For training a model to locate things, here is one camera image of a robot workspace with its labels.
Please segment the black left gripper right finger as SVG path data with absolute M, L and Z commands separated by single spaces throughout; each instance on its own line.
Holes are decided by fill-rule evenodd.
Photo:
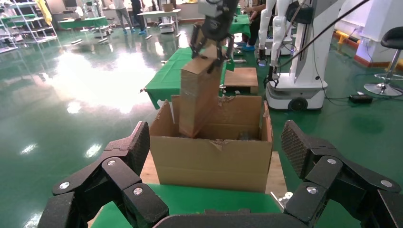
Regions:
M 403 225 L 402 189 L 395 181 L 344 157 L 329 141 L 309 136 L 288 120 L 281 147 L 302 183 L 284 213 L 312 228 L 329 201 L 338 202 L 363 228 Z

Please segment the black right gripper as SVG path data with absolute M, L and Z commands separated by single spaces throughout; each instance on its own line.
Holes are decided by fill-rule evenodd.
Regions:
M 202 0 L 201 14 L 205 16 L 202 25 L 195 23 L 193 25 L 192 36 L 190 39 L 190 48 L 192 59 L 199 55 L 200 50 L 206 43 L 206 38 L 210 39 L 216 46 L 217 57 L 208 68 L 208 73 L 212 73 L 215 68 L 220 67 L 225 61 L 229 61 L 229 71 L 234 71 L 235 63 L 233 60 L 234 35 L 229 33 L 233 17 L 238 6 L 237 0 Z M 222 52 L 222 42 L 228 41 L 226 52 Z

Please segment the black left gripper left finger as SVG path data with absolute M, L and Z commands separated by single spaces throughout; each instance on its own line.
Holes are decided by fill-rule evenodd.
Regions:
M 148 123 L 139 122 L 128 137 L 111 141 L 95 162 L 53 187 L 38 226 L 86 228 L 113 202 L 132 227 L 154 227 L 169 209 L 140 177 L 149 149 Z

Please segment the black idle robot gripper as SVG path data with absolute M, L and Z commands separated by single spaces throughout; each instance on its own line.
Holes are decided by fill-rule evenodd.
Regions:
M 268 64 L 268 57 L 266 55 L 267 48 L 264 47 L 263 49 L 259 49 L 259 54 L 257 58 L 257 65 L 259 67 L 264 67 Z
M 276 88 L 279 83 L 279 76 L 277 74 L 277 67 L 276 66 L 269 66 L 269 72 L 266 77 L 266 87 L 270 86 L 270 82 L 273 82 L 273 87 Z

